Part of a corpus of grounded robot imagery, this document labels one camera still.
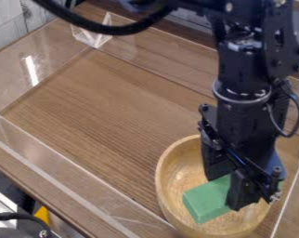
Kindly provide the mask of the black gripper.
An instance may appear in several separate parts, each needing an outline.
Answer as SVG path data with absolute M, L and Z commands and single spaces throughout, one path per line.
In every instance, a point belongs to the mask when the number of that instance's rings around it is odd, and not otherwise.
M 202 105 L 203 169 L 210 181 L 231 173 L 228 207 L 239 211 L 263 199 L 280 199 L 283 176 L 287 177 L 275 143 L 294 136 L 287 132 L 290 105 L 299 107 L 299 97 L 290 81 L 279 80 L 254 95 L 238 95 L 214 84 L 216 106 Z

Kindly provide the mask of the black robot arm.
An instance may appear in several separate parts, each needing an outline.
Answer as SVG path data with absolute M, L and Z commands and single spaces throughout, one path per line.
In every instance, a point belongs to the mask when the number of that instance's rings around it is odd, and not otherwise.
M 218 103 L 200 107 L 204 173 L 208 179 L 231 178 L 232 210 L 274 202 L 287 177 L 275 144 L 298 131 L 286 126 L 290 107 L 299 106 L 290 84 L 299 71 L 294 0 L 119 0 L 144 16 L 120 26 L 87 19 L 56 0 L 34 2 L 84 30 L 115 36 L 142 33 L 180 8 L 208 18 L 220 66 Z

